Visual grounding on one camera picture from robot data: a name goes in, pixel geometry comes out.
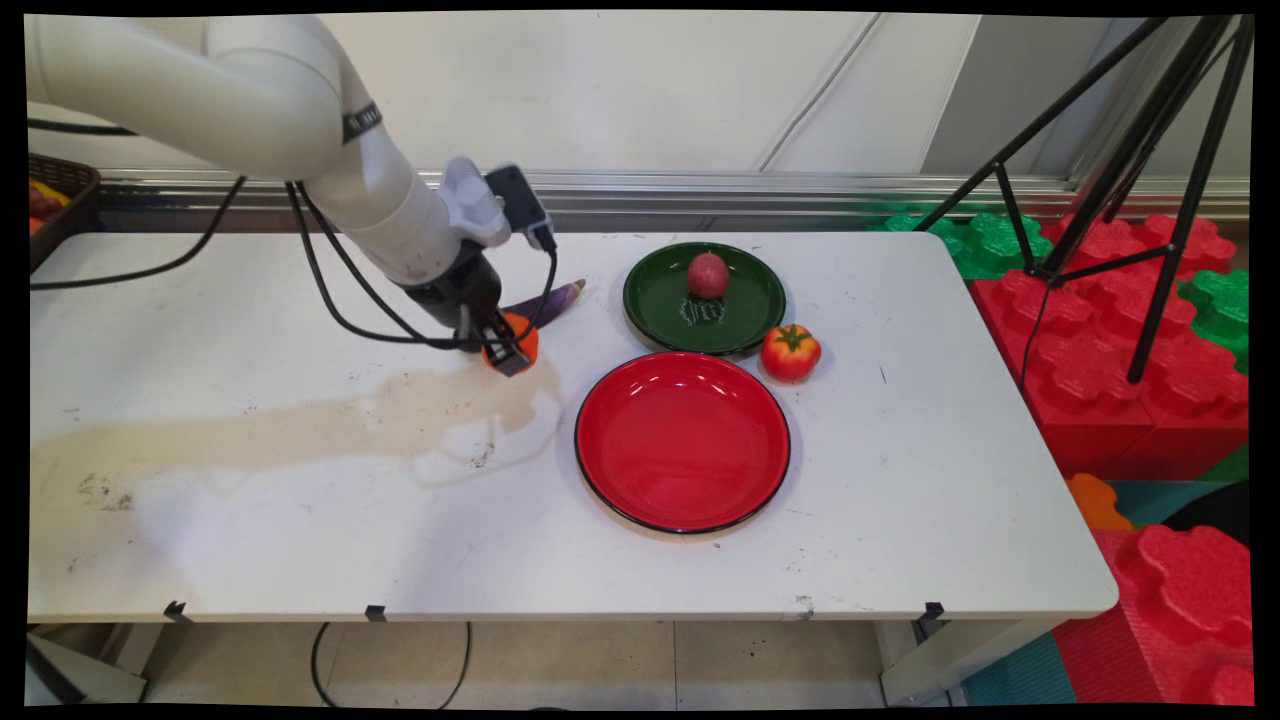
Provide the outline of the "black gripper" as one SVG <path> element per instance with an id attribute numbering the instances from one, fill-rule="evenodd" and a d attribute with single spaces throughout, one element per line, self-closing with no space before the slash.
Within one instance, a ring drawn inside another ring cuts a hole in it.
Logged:
<path id="1" fill-rule="evenodd" d="M 453 263 L 434 281 L 406 286 L 404 293 L 428 315 L 454 332 L 460 351 L 483 354 L 504 377 L 532 366 L 532 322 L 494 318 L 499 311 L 500 278 L 479 243 L 462 243 Z"/>

